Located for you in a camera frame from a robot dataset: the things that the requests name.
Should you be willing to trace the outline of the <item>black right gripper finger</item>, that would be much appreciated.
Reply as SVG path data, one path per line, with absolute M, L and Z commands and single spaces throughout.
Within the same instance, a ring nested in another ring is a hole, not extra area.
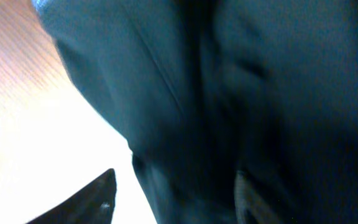
M 115 171 L 108 169 L 60 205 L 28 224 L 111 224 L 116 192 Z

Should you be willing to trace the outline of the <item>black leggings with red waistband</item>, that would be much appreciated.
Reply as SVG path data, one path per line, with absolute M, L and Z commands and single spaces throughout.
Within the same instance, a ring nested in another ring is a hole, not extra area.
M 32 4 L 158 223 L 358 223 L 358 0 Z

